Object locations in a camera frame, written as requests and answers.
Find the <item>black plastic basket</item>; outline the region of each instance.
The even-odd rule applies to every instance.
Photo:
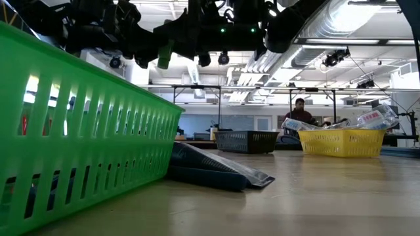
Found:
[[[217,132],[217,149],[236,153],[270,153],[274,151],[278,132]]]

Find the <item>metal pole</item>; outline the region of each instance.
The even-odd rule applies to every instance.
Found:
[[[417,57],[417,69],[419,70],[419,79],[420,79],[420,49],[419,49],[419,39],[413,31],[414,45],[415,45],[415,55]]]
[[[292,97],[291,97],[291,90],[289,90],[289,99],[290,99],[290,119],[292,119],[291,118],[291,112],[292,112],[292,107],[291,107],[291,101],[292,101]]]
[[[221,125],[221,105],[222,105],[222,89],[219,89],[219,128],[222,128],[222,125]]]
[[[335,103],[335,90],[333,90],[334,123],[337,122],[337,104]]]
[[[176,87],[173,87],[173,103],[174,104],[175,104],[175,98],[177,98],[176,92],[177,92],[177,88]]]

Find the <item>man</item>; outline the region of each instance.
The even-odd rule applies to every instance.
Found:
[[[309,123],[312,119],[312,115],[304,110],[305,108],[305,101],[302,98],[296,99],[295,102],[295,109],[289,113],[286,114],[285,118],[291,118],[298,121],[302,121],[305,123]]]

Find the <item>table surface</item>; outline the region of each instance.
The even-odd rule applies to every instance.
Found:
[[[276,177],[242,193],[161,180],[30,235],[418,235],[420,161],[213,151]]]

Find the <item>yellow plastic basket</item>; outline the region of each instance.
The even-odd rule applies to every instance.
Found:
[[[299,131],[305,153],[334,157],[379,156],[384,134],[385,130]]]

